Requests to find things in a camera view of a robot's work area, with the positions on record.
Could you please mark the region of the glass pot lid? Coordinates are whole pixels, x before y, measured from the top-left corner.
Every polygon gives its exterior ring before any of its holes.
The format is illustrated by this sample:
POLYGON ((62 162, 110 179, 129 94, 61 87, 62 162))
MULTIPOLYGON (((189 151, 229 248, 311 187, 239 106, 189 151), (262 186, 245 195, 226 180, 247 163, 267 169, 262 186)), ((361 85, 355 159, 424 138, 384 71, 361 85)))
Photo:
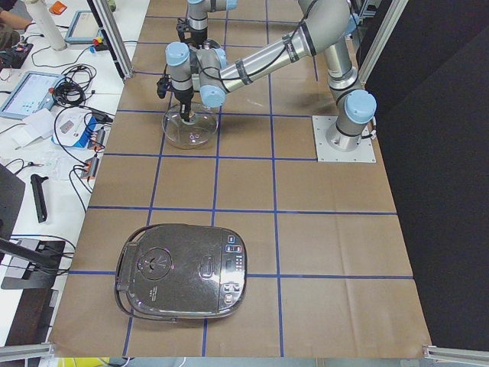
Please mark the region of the glass pot lid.
POLYGON ((166 111, 162 119, 167 142, 180 149, 198 148, 213 141, 218 126, 217 115, 197 102, 191 103, 188 114, 177 103, 166 111))

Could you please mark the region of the upper teach pendant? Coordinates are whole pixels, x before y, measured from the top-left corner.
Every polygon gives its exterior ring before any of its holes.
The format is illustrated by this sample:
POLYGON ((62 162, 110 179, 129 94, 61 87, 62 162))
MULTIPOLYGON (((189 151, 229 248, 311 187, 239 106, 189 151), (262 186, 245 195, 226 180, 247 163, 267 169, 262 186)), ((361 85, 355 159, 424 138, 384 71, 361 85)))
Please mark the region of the upper teach pendant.
POLYGON ((102 32, 91 11, 77 11, 65 34, 68 44, 91 44, 102 32))

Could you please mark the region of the teach pendant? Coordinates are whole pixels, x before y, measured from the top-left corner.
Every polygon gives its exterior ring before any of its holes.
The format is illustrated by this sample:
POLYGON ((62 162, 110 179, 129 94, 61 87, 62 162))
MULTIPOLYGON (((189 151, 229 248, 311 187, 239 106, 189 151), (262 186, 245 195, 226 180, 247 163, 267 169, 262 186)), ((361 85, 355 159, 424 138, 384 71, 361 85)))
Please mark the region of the teach pendant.
POLYGON ((68 44, 91 44, 102 32, 91 11, 77 11, 65 34, 68 44))
POLYGON ((22 120, 54 106, 52 90, 63 75, 28 71, 1 106, 1 117, 22 120))

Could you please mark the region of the blue white box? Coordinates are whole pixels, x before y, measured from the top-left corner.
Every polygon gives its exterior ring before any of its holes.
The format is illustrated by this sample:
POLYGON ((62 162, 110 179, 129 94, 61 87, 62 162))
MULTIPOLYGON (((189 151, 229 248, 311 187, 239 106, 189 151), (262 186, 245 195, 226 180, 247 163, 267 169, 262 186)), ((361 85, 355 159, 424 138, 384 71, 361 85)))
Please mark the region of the blue white box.
POLYGON ((51 141, 65 148, 85 148, 97 126, 96 118, 88 109, 66 109, 55 118, 51 141))

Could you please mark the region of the white cardboard tube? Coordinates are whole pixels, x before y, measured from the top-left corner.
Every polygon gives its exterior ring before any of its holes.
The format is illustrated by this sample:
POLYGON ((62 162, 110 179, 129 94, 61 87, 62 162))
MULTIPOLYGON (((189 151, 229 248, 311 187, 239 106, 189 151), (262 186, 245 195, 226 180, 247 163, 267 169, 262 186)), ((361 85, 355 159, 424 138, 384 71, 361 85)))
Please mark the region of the white cardboard tube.
POLYGON ((25 0, 24 3, 29 15, 40 28, 49 45, 55 51, 65 50, 67 47, 66 41, 50 15, 45 1, 25 0))

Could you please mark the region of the lower teach pendant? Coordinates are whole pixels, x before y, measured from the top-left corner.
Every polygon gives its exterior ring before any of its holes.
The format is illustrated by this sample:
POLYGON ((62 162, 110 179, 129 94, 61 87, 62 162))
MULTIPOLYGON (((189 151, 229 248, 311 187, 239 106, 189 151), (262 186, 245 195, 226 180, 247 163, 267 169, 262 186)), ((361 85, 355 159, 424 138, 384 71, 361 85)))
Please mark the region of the lower teach pendant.
POLYGON ((1 106, 1 117, 22 120, 54 106, 52 90, 63 75, 28 71, 1 106))

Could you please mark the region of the black bar tool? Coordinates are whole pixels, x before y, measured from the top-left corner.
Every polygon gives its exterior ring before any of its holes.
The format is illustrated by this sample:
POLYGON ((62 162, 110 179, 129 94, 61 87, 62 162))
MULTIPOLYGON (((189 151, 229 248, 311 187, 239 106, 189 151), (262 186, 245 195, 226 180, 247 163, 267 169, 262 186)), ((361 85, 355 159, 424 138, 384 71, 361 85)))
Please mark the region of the black bar tool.
POLYGON ((38 174, 31 175, 31 187, 34 195, 34 204, 36 207, 37 221, 43 223, 47 220, 47 206, 44 198, 42 184, 48 177, 42 177, 38 174))

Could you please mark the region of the black rice cooker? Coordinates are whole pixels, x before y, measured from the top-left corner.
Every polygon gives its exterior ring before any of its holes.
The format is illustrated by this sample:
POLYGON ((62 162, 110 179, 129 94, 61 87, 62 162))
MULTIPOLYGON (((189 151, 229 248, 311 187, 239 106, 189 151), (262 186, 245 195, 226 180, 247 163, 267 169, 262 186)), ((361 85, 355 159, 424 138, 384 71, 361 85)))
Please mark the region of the black rice cooker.
POLYGON ((245 297, 247 252, 226 228, 184 223, 145 226, 122 247, 115 270, 118 308, 142 320, 226 317, 245 297))

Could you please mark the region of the aluminium frame post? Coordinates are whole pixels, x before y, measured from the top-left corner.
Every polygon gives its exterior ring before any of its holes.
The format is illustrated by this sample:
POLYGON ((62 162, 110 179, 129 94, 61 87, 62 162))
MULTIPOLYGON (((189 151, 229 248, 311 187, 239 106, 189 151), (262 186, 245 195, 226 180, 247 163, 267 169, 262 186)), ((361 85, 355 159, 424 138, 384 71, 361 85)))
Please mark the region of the aluminium frame post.
POLYGON ((87 0, 87 3, 108 46, 119 76, 123 80, 131 78, 134 72, 131 59, 108 2, 103 0, 87 0))

